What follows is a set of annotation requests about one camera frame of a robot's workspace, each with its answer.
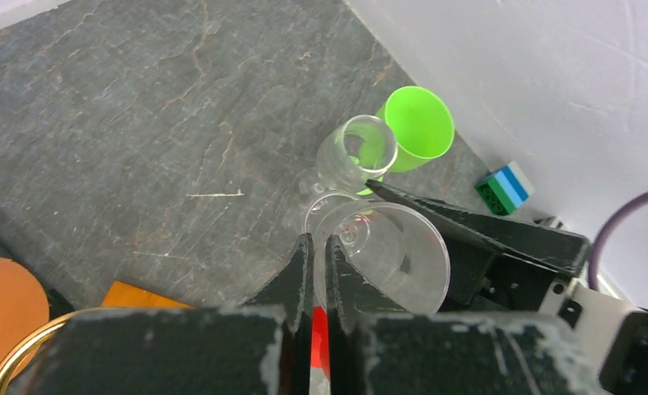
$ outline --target toy block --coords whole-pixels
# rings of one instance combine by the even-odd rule
[[[475,188],[491,212],[498,216],[511,214],[534,193],[534,186],[514,161],[489,174]]]

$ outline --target green plastic cup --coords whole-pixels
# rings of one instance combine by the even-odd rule
[[[443,156],[455,140],[455,122],[445,103],[420,86],[392,93],[377,117],[394,132],[399,155],[389,169],[402,173]]]

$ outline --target red object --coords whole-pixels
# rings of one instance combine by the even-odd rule
[[[311,324],[311,366],[324,370],[330,378],[329,365],[329,324],[326,310],[322,307],[314,308],[314,317]]]

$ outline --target stone countertop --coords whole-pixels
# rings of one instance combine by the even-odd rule
[[[242,301],[295,174],[409,84],[340,1],[72,0],[0,30],[0,235],[78,308],[115,279]],[[386,181],[486,211],[486,172],[458,137]]]

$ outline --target orange object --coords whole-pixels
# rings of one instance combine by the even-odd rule
[[[326,310],[322,307],[314,307],[311,321],[311,366],[323,369],[326,377],[330,379],[329,323]]]
[[[23,266],[0,258],[0,362],[18,342],[48,320],[49,304],[42,285]],[[23,360],[17,371],[29,359]]]
[[[191,306],[177,300],[130,286],[121,281],[113,281],[105,294],[101,307],[148,307],[148,308],[190,308]]]

